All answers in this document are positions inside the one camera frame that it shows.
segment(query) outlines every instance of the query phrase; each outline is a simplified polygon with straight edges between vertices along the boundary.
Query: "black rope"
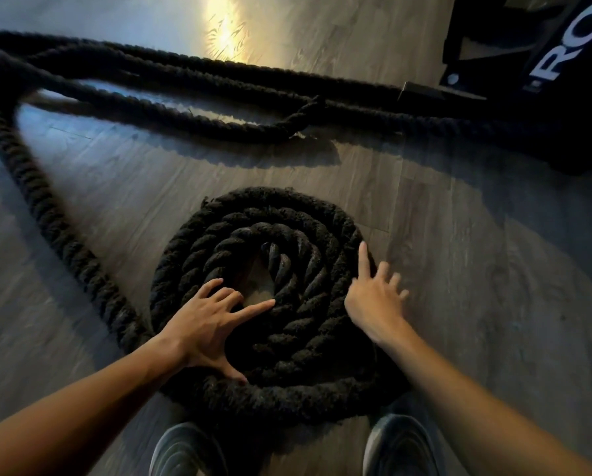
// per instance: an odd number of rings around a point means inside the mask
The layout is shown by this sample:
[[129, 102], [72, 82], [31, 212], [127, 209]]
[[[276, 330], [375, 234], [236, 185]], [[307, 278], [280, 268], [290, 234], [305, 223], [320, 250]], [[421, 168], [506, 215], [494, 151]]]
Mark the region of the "black rope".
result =
[[[291, 115], [269, 125], [225, 123], [75, 81], [95, 78], [100, 70], [192, 87]], [[226, 381], [206, 369], [185, 369], [163, 391], [212, 417], [250, 417], [271, 424], [335, 421], [369, 413], [408, 387], [344, 310], [344, 296], [356, 272], [359, 230], [339, 207], [293, 191], [249, 188], [207, 202], [166, 248], [152, 285], [150, 321], [144, 320], [70, 227], [16, 130], [15, 111], [22, 96], [40, 88], [186, 132], [253, 143], [285, 141], [311, 124], [467, 136], [525, 136], [554, 129], [497, 120], [414, 117], [400, 113], [400, 89], [392, 86], [109, 42], [0, 31], [0, 158], [43, 236], [125, 352], [160, 331], [204, 281], [232, 279], [246, 255], [263, 248], [277, 304], [269, 314], [238, 328], [227, 347], [251, 384]], [[349, 365], [360, 369], [353, 368], [351, 375], [327, 383], [311, 379], [334, 357], [352, 356], [358, 363]]]

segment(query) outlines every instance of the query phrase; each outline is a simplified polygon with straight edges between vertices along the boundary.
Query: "person's right arm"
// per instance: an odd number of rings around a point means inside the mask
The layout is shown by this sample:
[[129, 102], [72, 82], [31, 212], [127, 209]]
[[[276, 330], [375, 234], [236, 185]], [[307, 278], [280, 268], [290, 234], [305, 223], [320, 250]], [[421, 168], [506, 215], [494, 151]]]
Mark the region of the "person's right arm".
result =
[[403, 318], [408, 291], [387, 263], [371, 278], [366, 244], [359, 276], [345, 300], [349, 317], [423, 394], [437, 425], [466, 470], [478, 475], [592, 476], [592, 464], [565, 448], [429, 347]]

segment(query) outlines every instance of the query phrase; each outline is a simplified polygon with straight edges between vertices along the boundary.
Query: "shoe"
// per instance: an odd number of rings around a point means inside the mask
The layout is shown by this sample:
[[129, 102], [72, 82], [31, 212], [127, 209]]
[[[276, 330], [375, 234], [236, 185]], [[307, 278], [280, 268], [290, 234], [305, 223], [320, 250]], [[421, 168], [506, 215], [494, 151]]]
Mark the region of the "shoe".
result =
[[363, 476], [439, 476], [433, 445], [414, 417], [386, 415], [364, 449]]
[[217, 441], [195, 424], [183, 423], [167, 430], [150, 461], [149, 476], [228, 476]]

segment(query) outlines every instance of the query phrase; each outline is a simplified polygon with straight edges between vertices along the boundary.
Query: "finger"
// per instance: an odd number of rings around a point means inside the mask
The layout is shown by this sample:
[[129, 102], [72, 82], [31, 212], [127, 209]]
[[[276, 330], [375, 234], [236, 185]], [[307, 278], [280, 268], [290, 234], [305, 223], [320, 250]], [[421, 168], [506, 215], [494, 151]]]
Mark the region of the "finger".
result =
[[223, 362], [221, 367], [219, 367], [218, 369], [228, 379], [232, 379], [234, 381], [240, 381], [245, 384], [248, 383], [248, 378], [245, 377], [242, 372], [237, 371], [235, 368], [233, 368], [227, 360], [225, 360], [225, 362]]
[[220, 286], [221, 284], [223, 284], [223, 279], [209, 280], [199, 288], [195, 297], [198, 297], [199, 299], [205, 299], [212, 292], [212, 289]]
[[397, 292], [398, 291], [398, 286], [400, 284], [400, 280], [402, 280], [402, 276], [400, 274], [398, 274], [397, 272], [395, 272], [392, 276], [391, 276], [391, 280], [389, 280], [389, 285], [394, 288], [394, 290]]
[[389, 273], [389, 264], [387, 262], [380, 262], [379, 267], [377, 268], [377, 273], [375, 274], [374, 279], [382, 279], [386, 280], [386, 276]]
[[244, 323], [246, 320], [250, 320], [254, 316], [257, 316], [267, 310], [270, 310], [272, 307], [274, 307], [275, 304], [276, 300], [270, 299], [269, 301], [254, 304], [253, 306], [247, 306], [241, 309], [240, 311], [233, 313], [231, 319], [233, 328]]
[[358, 249], [358, 278], [371, 279], [371, 264], [369, 263], [369, 249], [366, 247], [366, 242], [360, 242]]
[[243, 294], [239, 291], [233, 291], [226, 298], [223, 299], [223, 304], [226, 306], [226, 310], [231, 311], [232, 307], [243, 302]]
[[233, 292], [233, 288], [220, 288], [217, 292], [212, 294], [212, 297], [210, 299], [212, 299], [214, 302], [221, 302], [223, 299], [228, 297]]

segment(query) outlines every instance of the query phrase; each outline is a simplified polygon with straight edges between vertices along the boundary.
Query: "person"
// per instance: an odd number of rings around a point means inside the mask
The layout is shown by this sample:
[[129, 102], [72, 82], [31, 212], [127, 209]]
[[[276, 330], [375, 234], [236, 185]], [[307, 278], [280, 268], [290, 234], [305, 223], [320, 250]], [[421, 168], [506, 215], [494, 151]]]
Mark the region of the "person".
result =
[[[398, 291], [400, 274], [389, 279], [383, 262], [371, 277], [364, 242], [358, 265], [345, 300], [349, 317], [423, 395], [470, 474], [592, 475], [591, 463], [464, 376], [419, 337], [403, 317], [408, 291]], [[0, 476], [86, 474], [154, 392], [186, 366], [210, 366], [245, 381], [226, 359], [225, 340], [275, 301], [232, 313], [243, 296], [230, 288], [210, 295], [222, 282], [207, 282], [133, 353], [1, 422]], [[387, 415], [369, 437], [364, 474], [436, 475], [433, 454], [433, 443], [416, 419]], [[155, 448], [151, 476], [198, 469], [209, 476], [228, 473], [218, 443], [191, 423], [166, 431]]]

